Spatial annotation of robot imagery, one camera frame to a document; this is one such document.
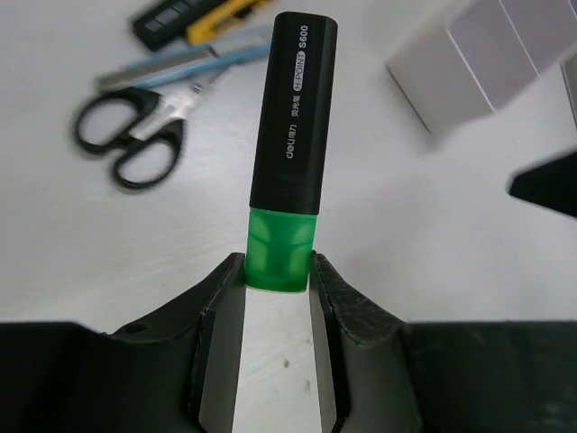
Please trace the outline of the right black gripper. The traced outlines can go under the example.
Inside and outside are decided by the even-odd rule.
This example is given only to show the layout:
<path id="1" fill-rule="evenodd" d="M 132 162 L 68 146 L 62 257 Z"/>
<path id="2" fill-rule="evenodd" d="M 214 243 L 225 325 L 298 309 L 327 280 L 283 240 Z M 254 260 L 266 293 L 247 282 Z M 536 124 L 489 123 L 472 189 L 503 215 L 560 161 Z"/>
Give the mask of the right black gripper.
<path id="1" fill-rule="evenodd" d="M 508 193 L 513 198 L 576 217 L 576 151 L 517 172 Z"/>

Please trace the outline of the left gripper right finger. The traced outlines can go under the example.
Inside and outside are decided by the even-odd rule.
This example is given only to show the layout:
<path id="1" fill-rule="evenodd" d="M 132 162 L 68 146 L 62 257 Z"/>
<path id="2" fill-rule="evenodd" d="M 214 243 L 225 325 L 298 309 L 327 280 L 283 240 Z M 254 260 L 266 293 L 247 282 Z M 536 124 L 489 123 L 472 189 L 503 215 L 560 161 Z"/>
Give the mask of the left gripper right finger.
<path id="1" fill-rule="evenodd" d="M 322 431 L 417 432 L 403 321 L 347 283 L 320 253 L 311 255 L 309 286 Z"/>

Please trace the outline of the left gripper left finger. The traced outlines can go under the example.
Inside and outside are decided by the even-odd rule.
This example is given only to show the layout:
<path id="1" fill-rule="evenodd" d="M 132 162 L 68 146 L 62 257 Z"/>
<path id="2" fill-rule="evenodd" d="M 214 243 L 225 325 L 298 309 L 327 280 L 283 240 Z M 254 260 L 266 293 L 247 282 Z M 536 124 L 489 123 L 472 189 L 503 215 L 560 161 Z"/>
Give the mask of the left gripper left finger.
<path id="1" fill-rule="evenodd" d="M 229 432 L 246 289 L 232 253 L 200 283 L 110 337 L 121 344 L 118 432 Z"/>

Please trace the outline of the green cap highlighter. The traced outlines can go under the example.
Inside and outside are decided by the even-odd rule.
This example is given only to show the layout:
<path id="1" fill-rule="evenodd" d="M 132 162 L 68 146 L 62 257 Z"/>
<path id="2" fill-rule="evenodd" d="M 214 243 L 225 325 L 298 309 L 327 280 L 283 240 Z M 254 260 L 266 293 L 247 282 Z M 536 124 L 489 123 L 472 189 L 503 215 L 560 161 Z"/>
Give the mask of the green cap highlighter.
<path id="1" fill-rule="evenodd" d="M 283 12 L 273 25 L 253 165 L 245 283 L 306 290 L 333 94 L 338 26 Z"/>

